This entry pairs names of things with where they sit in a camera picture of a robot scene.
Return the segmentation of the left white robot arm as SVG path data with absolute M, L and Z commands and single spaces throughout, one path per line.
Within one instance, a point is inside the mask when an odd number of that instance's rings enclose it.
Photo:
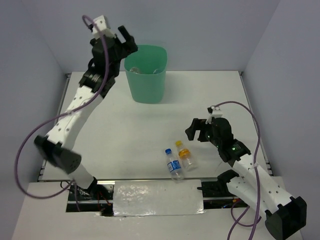
M 124 42 L 108 31 L 103 32 L 103 38 L 90 41 L 93 57 L 79 81 L 73 100 L 55 126 L 45 136 L 38 135 L 34 140 L 43 158 L 74 180 L 80 194 L 88 200 L 108 191 L 88 173 L 81 163 L 81 155 L 72 149 L 91 113 L 115 84 L 121 61 L 138 51 L 135 39 L 127 29 L 122 25 L 118 30 Z

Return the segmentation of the small bottle blue cap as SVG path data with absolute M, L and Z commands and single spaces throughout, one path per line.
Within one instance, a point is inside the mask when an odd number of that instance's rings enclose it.
M 171 179 L 174 181 L 182 181 L 185 178 L 185 175 L 178 158 L 170 148 L 167 148 L 164 152 L 167 162 L 166 165 L 170 173 Z

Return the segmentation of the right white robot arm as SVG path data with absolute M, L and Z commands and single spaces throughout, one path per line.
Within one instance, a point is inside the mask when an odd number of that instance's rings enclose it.
M 223 162 L 231 169 L 218 176 L 217 190 L 223 196 L 239 197 L 256 211 L 255 220 L 262 219 L 270 235 L 286 240 L 307 223 L 307 203 L 283 189 L 258 163 L 250 150 L 234 138 L 227 119 L 194 118 L 185 130 L 192 141 L 199 131 L 199 142 L 210 142 L 218 150 Z

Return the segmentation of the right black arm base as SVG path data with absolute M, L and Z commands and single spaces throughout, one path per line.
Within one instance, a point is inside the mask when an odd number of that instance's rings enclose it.
M 227 189 L 227 185 L 219 180 L 202 181 L 197 190 L 202 192 L 205 210 L 229 209 L 236 202 L 239 202 L 241 208 L 247 206 L 240 198 L 231 194 Z

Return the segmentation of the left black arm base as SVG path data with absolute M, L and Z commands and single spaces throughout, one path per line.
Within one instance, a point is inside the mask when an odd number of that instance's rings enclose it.
M 65 211 L 67 213 L 96 213 L 102 217 L 113 217 L 113 195 L 114 185 L 104 184 L 106 190 L 100 190 L 95 196 L 90 196 L 81 192 L 77 188 L 77 195 L 75 196 L 75 188 L 72 185 L 68 189 L 68 197 Z

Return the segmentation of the clear bottle blue label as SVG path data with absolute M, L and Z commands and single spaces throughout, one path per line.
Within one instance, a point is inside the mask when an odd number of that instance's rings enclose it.
M 153 72 L 153 74 L 160 74 L 160 73 L 162 73 L 161 69 L 155 69 L 154 72 Z

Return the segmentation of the small bottle yellow cap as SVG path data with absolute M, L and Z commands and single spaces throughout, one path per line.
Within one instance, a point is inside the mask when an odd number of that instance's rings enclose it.
M 191 171 L 198 167 L 195 158 L 193 157 L 190 150 L 183 144 L 181 140 L 175 142 L 178 157 L 181 160 L 182 166 L 187 170 Z

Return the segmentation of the clear bottle white cap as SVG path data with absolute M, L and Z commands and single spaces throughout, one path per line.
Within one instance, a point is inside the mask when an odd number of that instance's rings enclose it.
M 141 70 L 138 67 L 131 67 L 129 70 L 131 73 L 141 74 Z

